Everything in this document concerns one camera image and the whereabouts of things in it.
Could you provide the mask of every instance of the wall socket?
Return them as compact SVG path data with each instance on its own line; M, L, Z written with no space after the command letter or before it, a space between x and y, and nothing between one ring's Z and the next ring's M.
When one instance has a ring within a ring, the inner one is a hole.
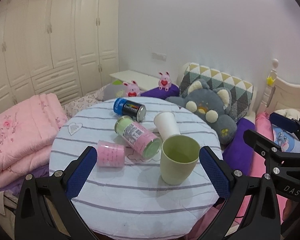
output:
M166 59L167 59L167 54L162 54L162 53L153 52L153 53L152 53L152 58L153 58L153 59L157 59L157 60L166 61Z

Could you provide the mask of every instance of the blue gripper pad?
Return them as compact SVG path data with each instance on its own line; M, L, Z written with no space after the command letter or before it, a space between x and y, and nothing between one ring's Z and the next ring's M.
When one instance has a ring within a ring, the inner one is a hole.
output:
M65 181L66 196L69 200L79 195L96 162L97 150L94 147L88 146L79 158L72 161L65 169L65 173L67 173L67 171L70 173L69 178Z
M228 199L230 196L230 181L217 164L220 161L219 158L210 147L205 146L200 149L199 160L218 196Z
M295 121L280 114L272 113L269 116L269 121L271 122L271 124L274 124L289 133L295 133L298 131L298 125L295 123Z

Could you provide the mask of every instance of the white wall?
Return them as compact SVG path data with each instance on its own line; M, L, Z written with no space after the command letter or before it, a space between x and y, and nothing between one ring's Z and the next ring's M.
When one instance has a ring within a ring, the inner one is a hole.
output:
M167 54L167 60L151 58ZM149 75L197 62L259 87L271 59L300 84L300 8L295 0L119 0L120 68Z

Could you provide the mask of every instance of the gray stuffed animal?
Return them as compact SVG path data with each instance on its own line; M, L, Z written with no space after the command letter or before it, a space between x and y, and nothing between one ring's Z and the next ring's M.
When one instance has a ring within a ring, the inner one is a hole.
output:
M166 100L199 116L217 132L221 144L228 144L237 131L235 121L227 115L231 108L231 93L227 88L209 89L203 79L193 82L185 91L187 96Z

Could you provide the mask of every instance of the purple blanket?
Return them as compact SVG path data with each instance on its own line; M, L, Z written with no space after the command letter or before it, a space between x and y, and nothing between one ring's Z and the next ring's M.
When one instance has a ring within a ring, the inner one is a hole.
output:
M34 169L31 171L31 174L34 175L36 178L40 177L48 177L49 176L49 164L46 164L44 166L41 166L39 168ZM0 188L0 191L9 190L14 196L18 197L20 194L21 186L23 183L23 180L26 176L22 176L19 179L16 179L15 181L11 182L9 185Z
M255 130L254 123L245 118L239 119L234 139L222 154L231 169L239 170L244 175L249 174L253 157L253 149L243 141L243 132L248 129Z
M165 100L168 97L179 96L179 88L174 84L171 85L168 91L165 91L164 89L159 90L159 87L157 87L149 91L143 92L140 96L149 98L160 98Z

